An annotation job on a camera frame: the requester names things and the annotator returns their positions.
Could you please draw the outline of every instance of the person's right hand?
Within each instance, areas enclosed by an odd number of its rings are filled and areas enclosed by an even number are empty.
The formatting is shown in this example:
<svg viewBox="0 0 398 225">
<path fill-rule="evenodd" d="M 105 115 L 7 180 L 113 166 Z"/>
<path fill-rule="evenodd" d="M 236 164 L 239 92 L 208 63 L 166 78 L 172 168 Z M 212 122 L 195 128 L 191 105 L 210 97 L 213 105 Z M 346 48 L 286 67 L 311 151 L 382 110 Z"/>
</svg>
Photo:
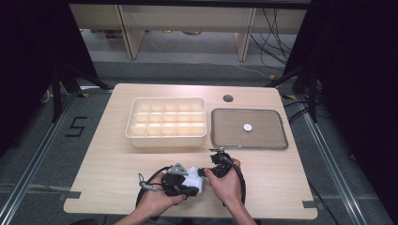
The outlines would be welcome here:
<svg viewBox="0 0 398 225">
<path fill-rule="evenodd" d="M 239 160 L 232 158 L 232 162 L 240 168 Z M 240 181 L 237 172 L 233 168 L 222 178 L 214 175 L 209 168 L 205 168 L 204 171 L 219 200 L 226 206 L 240 203 L 242 196 Z"/>
</svg>

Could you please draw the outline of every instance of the gray floor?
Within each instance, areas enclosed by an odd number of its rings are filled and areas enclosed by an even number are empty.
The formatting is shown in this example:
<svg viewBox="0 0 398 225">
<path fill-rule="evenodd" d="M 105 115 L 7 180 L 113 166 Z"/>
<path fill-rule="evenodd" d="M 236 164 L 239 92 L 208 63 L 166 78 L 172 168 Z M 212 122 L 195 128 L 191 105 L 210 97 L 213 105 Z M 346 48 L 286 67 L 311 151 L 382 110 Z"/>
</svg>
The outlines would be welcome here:
<svg viewBox="0 0 398 225">
<path fill-rule="evenodd" d="M 269 82 L 270 75 L 282 75 L 279 70 L 263 65 L 260 51 L 253 42 L 250 44 L 246 61 L 239 62 L 233 34 L 204 32 L 197 36 L 189 36 L 177 31 L 167 34 L 162 31 L 150 31 L 146 33 L 143 46 L 135 60 L 127 57 L 123 40 L 120 38 L 107 39 L 102 33 L 91 33 L 88 30 L 84 30 L 82 35 L 99 77 L 108 84 L 138 82 L 261 86 Z M 282 40 L 286 45 L 292 46 L 295 37 L 283 36 Z M 264 56 L 263 61 L 271 67 L 282 66 L 270 57 Z M 280 93 L 291 95 L 294 81 L 295 79 L 292 79 L 281 84 L 278 87 Z M 10 224 L 70 224 L 83 218 L 94 218 L 99 224 L 112 224 L 122 217 L 72 215 L 63 211 L 63 196 L 73 183 L 110 95 L 90 93 L 88 97 L 74 99 Z M 283 104 L 292 102 L 295 100 L 283 99 Z M 52 109 L 51 101 L 37 109 L 20 138 L 20 145 L 10 148 L 0 159 L 0 203 L 6 202 L 13 186 L 23 176 L 25 168 L 38 149 L 51 125 Z M 291 116 L 298 112 L 300 107 L 295 104 L 285 109 L 287 116 Z M 334 126 L 327 108 L 317 106 L 316 112 L 319 128 L 330 152 L 337 161 L 344 180 L 354 193 L 368 224 L 392 224 L 360 167 L 348 158 L 349 149 Z M 77 124 L 85 127 L 84 132 L 79 138 L 66 137 L 76 132 L 69 128 L 76 116 L 86 117 Z M 309 182 L 320 193 L 340 224 L 355 224 L 344 206 L 304 117 L 301 116 L 292 122 L 291 128 Z M 264 219 L 262 223 L 335 224 L 315 194 L 314 198 L 318 203 L 318 218 L 315 220 Z M 158 224 L 176 224 L 179 221 L 179 218 L 162 218 Z M 196 220 L 196 223 L 232 224 L 229 219 L 201 219 Z"/>
</svg>

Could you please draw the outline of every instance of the small round hole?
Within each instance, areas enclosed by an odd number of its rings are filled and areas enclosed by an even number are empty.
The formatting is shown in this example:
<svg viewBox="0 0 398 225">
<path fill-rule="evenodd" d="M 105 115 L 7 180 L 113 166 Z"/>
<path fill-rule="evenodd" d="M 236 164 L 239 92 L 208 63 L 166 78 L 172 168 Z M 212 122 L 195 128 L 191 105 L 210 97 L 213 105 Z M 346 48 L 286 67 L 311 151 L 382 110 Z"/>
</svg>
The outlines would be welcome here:
<svg viewBox="0 0 398 225">
<path fill-rule="evenodd" d="M 230 95 L 225 95 L 222 99 L 225 102 L 232 102 L 234 100 L 234 98 L 232 96 L 230 96 Z"/>
</svg>

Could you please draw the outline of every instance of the hand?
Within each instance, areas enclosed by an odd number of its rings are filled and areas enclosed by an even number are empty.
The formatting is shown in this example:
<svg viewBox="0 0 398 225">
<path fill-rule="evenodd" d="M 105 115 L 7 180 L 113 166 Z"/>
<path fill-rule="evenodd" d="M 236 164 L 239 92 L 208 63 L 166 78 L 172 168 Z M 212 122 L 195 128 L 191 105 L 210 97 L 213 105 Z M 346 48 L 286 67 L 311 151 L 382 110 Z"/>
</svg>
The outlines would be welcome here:
<svg viewBox="0 0 398 225">
<path fill-rule="evenodd" d="M 163 172 L 156 175 L 151 184 L 161 184 L 164 175 Z M 147 190 L 135 210 L 116 224 L 141 224 L 149 218 L 160 216 L 171 206 L 186 199 L 186 195 L 167 196 L 162 190 Z"/>
<path fill-rule="evenodd" d="M 240 168 L 239 160 L 232 158 L 232 162 Z M 240 202 L 242 196 L 240 181 L 237 172 L 233 168 L 222 178 L 214 175 L 209 168 L 205 168 L 205 174 L 217 198 L 225 205 Z"/>
</svg>

